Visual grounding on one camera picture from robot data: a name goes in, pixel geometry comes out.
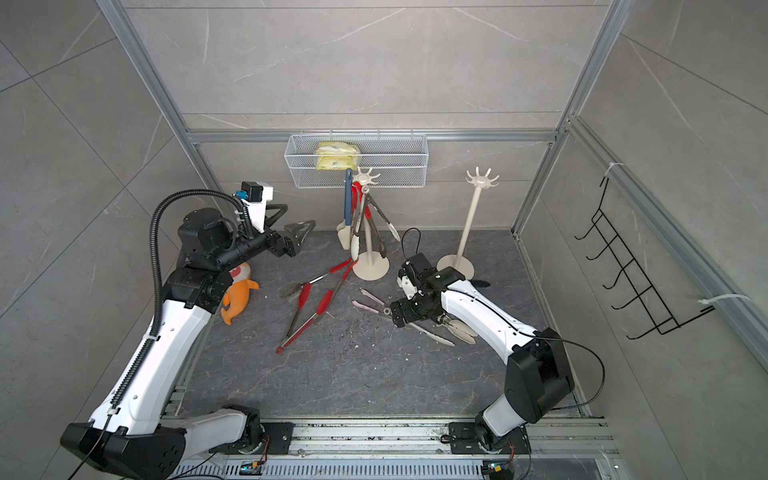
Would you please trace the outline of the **wide cream handle tongs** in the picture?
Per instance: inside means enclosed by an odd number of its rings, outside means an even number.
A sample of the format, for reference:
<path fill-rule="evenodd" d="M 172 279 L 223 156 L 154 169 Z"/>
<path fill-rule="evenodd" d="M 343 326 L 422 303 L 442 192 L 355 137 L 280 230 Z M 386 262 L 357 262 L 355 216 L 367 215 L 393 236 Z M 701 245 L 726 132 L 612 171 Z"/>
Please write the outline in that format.
<path fill-rule="evenodd" d="M 460 320 L 448 319 L 443 323 L 443 326 L 459 340 L 470 345 L 476 343 L 478 334 Z"/>

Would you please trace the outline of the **blue handle cream tongs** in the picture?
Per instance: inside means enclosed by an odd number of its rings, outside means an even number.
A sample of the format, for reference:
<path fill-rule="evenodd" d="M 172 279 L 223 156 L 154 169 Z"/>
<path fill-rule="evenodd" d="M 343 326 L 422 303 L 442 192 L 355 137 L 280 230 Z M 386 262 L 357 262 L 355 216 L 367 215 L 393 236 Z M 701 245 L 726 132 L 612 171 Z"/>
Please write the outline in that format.
<path fill-rule="evenodd" d="M 352 220 L 357 202 L 357 189 L 354 186 L 354 174 L 347 169 L 344 181 L 344 220 L 337 227 L 337 237 L 343 250 L 349 252 L 352 240 Z"/>

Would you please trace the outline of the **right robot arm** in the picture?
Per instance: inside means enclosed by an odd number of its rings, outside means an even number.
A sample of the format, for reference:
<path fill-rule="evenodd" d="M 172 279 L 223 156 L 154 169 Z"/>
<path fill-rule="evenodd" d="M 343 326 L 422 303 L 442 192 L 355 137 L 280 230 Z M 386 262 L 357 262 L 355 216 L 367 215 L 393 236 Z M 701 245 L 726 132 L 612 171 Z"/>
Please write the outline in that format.
<path fill-rule="evenodd" d="M 575 388 L 568 345 L 594 356 L 601 369 L 595 394 L 574 406 L 586 406 L 603 392 L 606 366 L 594 350 L 562 338 L 551 328 L 538 330 L 507 313 L 480 292 L 489 286 L 487 281 L 469 279 L 451 266 L 438 269 L 418 253 L 402 264 L 397 284 L 404 297 L 390 304 L 395 326 L 427 320 L 446 327 L 457 325 L 481 337 L 502 360 L 503 392 L 475 417 L 474 440 L 481 449 L 500 450 L 510 432 L 561 408 L 559 403 Z"/>

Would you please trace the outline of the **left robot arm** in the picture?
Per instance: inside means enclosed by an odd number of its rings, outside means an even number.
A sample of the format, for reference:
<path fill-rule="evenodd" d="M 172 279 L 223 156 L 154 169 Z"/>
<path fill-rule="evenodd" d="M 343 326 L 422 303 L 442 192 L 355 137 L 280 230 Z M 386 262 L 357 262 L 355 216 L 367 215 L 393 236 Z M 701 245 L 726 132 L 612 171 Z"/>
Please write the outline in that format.
<path fill-rule="evenodd" d="M 254 452 L 267 443 L 255 408 L 228 405 L 182 419 L 162 417 L 192 348 L 233 284 L 232 271 L 262 252 L 276 257 L 299 254 L 313 220 L 273 225 L 288 210 L 274 204 L 268 187 L 245 182 L 233 195 L 211 189 L 175 192 L 156 207 L 150 222 L 154 313 L 148 330 L 119 380 L 84 423 L 69 424 L 61 446 L 81 464 L 128 479 L 167 479 L 185 459 L 204 452 Z M 182 242 L 177 267 L 162 273 L 160 220 L 173 203 L 187 197 L 217 197 L 237 214 L 232 222 L 216 208 L 186 215 L 178 230 Z"/>

